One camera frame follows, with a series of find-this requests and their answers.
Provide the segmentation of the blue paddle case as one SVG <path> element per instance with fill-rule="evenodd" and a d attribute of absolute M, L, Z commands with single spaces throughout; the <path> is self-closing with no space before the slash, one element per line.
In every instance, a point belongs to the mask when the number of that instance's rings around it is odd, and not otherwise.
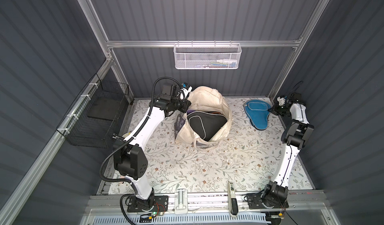
<path fill-rule="evenodd" d="M 244 104 L 244 110 L 250 119 L 251 125 L 257 130 L 265 130 L 268 127 L 269 109 L 271 105 L 261 100 L 249 100 Z"/>

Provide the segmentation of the cream canvas tote bag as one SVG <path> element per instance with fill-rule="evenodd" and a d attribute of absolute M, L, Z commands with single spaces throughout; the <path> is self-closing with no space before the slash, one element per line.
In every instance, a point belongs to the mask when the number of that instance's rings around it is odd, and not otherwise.
<path fill-rule="evenodd" d="M 188 97 L 191 105 L 175 121 L 175 142 L 210 150 L 228 138 L 233 115 L 225 97 L 216 89 L 200 86 Z"/>

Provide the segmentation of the black paddle case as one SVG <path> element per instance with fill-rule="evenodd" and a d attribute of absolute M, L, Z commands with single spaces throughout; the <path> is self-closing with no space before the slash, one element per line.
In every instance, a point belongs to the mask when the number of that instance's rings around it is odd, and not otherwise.
<path fill-rule="evenodd" d="M 203 112 L 190 110 L 187 113 L 190 127 L 204 141 L 210 141 L 214 135 L 227 123 L 227 118 L 219 112 Z"/>

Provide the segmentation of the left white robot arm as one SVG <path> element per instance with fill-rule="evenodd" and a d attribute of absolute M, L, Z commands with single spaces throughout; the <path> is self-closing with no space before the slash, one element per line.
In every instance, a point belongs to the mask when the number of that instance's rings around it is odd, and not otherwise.
<path fill-rule="evenodd" d="M 153 98 L 150 106 L 137 127 L 114 149 L 115 170 L 122 176 L 114 182 L 128 182 L 135 191 L 137 200 L 147 202 L 154 196 L 154 189 L 149 184 L 146 170 L 148 159 L 145 147 L 155 129 L 163 120 L 175 111 L 185 112 L 191 102 L 190 91 L 182 89 L 176 95 L 162 94 Z"/>

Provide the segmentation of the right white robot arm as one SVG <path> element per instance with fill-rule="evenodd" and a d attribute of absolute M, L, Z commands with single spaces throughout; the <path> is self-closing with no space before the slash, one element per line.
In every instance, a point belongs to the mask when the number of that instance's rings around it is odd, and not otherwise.
<path fill-rule="evenodd" d="M 290 113 L 292 116 L 291 124 L 285 129 L 281 138 L 285 146 L 280 164 L 261 195 L 261 201 L 266 208 L 282 206 L 286 201 L 289 192 L 289 179 L 295 160 L 314 131 L 314 126 L 307 119 L 305 105 L 293 103 L 290 106 Z"/>

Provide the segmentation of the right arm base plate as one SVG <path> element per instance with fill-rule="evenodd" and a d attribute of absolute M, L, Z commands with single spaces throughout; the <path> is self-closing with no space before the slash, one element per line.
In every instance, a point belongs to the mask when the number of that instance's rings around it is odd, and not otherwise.
<path fill-rule="evenodd" d="M 244 200 L 250 209 L 287 209 L 290 207 L 286 200 L 274 194 L 264 195 L 262 191 L 246 194 Z"/>

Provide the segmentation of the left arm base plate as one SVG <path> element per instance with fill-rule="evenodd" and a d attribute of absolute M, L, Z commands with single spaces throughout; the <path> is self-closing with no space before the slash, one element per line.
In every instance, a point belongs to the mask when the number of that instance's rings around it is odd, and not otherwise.
<path fill-rule="evenodd" d="M 150 196 L 147 200 L 130 196 L 126 205 L 128 206 L 128 213 L 166 212 L 169 205 L 169 196 Z"/>

